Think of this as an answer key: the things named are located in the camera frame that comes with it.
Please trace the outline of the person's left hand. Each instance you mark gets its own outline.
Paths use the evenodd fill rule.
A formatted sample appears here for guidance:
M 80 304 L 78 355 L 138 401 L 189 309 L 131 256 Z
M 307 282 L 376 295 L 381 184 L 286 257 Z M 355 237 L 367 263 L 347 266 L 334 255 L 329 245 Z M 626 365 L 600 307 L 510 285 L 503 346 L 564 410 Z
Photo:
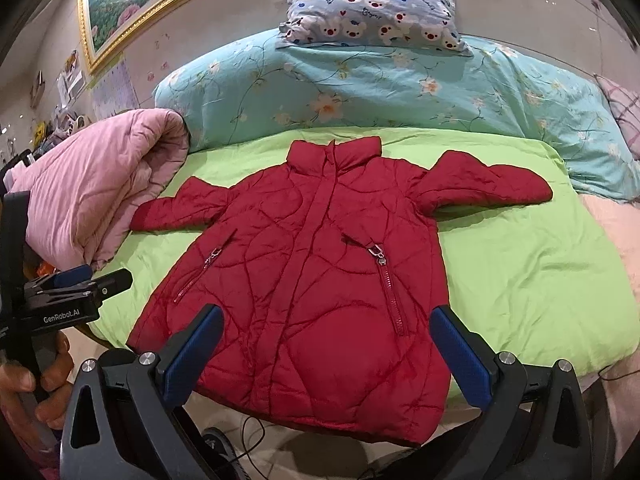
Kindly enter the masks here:
M 68 381 L 74 368 L 70 355 L 70 343 L 62 332 L 56 334 L 56 358 L 40 378 L 35 378 L 30 370 L 15 362 L 1 365 L 1 409 L 10 426 L 27 439 L 34 431 L 34 421 L 38 420 L 52 430 L 61 430 L 67 411 L 72 384 Z M 21 401 L 21 393 L 33 393 L 40 386 L 49 397 L 35 408 L 35 415 L 29 416 Z

